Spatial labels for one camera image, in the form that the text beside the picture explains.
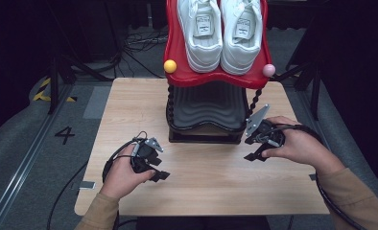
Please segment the white sneaker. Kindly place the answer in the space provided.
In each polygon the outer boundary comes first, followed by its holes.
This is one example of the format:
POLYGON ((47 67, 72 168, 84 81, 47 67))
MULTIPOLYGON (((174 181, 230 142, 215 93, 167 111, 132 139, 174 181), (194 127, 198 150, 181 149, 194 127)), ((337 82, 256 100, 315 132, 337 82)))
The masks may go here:
POLYGON ((221 0, 224 26, 222 68, 231 75, 247 73, 261 51, 263 16, 259 0, 221 0))
POLYGON ((215 70, 223 50, 217 0, 177 0, 177 19, 190 68, 197 73, 215 70))

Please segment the metal floor rail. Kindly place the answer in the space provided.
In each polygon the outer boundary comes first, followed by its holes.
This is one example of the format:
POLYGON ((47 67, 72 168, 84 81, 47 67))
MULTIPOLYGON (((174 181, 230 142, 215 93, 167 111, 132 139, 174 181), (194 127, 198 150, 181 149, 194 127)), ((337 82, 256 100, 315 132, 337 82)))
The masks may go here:
POLYGON ((54 108, 51 114, 48 114, 44 118, 39 130, 34 136, 33 142, 28 148, 17 170, 11 177, 6 190, 0 197, 0 225, 4 221, 4 218, 9 212, 17 194, 21 190, 21 187, 23 183, 25 182, 34 162, 36 161, 38 155, 40 154, 41 145, 46 139, 48 130, 53 125, 53 122, 58 116, 60 109, 65 104, 67 97, 70 95, 72 89, 73 89, 72 85, 64 85, 62 87, 56 100, 56 107, 54 108))
MULTIPOLYGON (((309 100, 304 93, 298 92, 297 97, 299 102, 301 103, 301 111, 308 117, 309 121, 307 122, 307 126, 304 127, 305 131, 316 138, 321 144, 325 147, 330 149, 330 145, 325 138, 324 132, 319 124, 318 121, 314 119, 312 112, 310 111, 309 100)), ((317 176, 316 184, 319 189, 319 193, 322 196, 325 204, 335 213, 337 214, 342 220, 348 223, 352 228, 355 230, 366 230, 364 226, 360 225, 358 222, 353 220, 349 217, 342 209, 340 209, 330 198, 330 196, 323 190, 319 179, 318 174, 315 172, 317 176)))

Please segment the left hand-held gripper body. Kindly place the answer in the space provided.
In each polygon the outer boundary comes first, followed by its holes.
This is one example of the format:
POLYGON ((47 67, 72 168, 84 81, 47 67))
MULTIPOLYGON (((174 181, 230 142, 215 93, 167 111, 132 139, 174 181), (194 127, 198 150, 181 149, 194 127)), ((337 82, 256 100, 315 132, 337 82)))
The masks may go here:
POLYGON ((131 154, 131 166, 136 173, 142 173, 153 168, 151 160, 159 158, 163 151, 156 138, 141 138, 137 141, 131 154))

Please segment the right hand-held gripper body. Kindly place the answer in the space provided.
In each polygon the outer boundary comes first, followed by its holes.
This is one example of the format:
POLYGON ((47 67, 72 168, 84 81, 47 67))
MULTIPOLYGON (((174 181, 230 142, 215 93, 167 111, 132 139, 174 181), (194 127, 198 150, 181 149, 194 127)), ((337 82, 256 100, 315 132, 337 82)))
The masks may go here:
POLYGON ((255 137, 256 143, 269 144, 270 147, 279 148, 285 143, 285 135, 265 116, 270 106, 265 104, 261 109, 246 119, 246 139, 255 137))

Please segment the yellow black hazard tape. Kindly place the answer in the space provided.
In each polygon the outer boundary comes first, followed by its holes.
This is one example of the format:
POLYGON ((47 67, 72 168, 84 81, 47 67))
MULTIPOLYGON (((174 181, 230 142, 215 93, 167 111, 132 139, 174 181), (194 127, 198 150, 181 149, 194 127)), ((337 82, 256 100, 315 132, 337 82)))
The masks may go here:
POLYGON ((38 90, 36 91, 34 95, 34 101, 44 101, 44 102, 50 102, 51 97, 45 94, 46 89, 51 83, 51 79, 47 77, 40 85, 38 90))

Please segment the black metal stand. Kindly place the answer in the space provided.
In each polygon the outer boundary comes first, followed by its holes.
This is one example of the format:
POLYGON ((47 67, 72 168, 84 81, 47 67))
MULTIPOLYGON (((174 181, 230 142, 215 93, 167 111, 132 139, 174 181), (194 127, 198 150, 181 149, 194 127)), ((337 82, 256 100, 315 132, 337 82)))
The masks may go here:
POLYGON ((76 66, 83 73, 93 77, 99 81, 112 81, 100 74, 99 72, 91 69, 84 63, 76 60, 73 57, 67 55, 54 55, 51 61, 49 78, 51 83, 51 101, 48 113, 53 114, 56 108, 59 106, 59 78, 62 78, 65 84, 73 84, 76 82, 75 71, 72 66, 76 66))
POLYGON ((283 74, 274 74, 272 78, 274 81, 295 78, 294 89, 296 91, 306 91, 308 86, 311 86, 309 109, 313 118, 316 121, 319 119, 320 70, 317 63, 305 62, 283 74))

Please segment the person's right hand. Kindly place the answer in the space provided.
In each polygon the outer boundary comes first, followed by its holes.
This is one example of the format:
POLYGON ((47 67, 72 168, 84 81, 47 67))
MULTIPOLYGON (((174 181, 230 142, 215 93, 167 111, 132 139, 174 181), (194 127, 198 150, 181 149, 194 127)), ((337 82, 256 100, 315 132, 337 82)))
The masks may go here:
POLYGON ((280 148, 267 149, 263 157, 281 157, 312 166, 318 175, 328 175, 345 169, 342 161, 320 141, 302 130, 283 130, 285 143, 280 148))

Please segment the red and black shoe rack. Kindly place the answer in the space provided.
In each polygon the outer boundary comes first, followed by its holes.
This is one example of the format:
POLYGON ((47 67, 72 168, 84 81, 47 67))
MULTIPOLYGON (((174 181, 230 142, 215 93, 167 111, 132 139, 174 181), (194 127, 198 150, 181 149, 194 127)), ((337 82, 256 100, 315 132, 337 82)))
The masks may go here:
POLYGON ((261 51, 250 70, 236 76, 222 68, 221 58, 218 67, 208 73, 190 68, 177 19, 177 0, 166 0, 169 32, 164 72, 168 82, 166 120, 171 142, 241 142, 246 119, 274 73, 266 39, 268 4, 266 0, 259 1, 263 16, 261 51))

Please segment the person's left hand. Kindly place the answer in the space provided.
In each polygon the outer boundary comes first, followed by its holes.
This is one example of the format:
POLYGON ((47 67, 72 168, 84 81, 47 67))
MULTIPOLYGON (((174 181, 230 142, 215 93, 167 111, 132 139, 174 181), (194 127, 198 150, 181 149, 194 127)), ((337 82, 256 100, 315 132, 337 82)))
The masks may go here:
POLYGON ((121 199, 130 194, 138 185, 145 183, 155 175, 154 170, 140 173, 136 173, 133 170, 130 164, 130 156, 133 149, 134 145, 128 145, 119 151, 100 190, 102 195, 121 199))

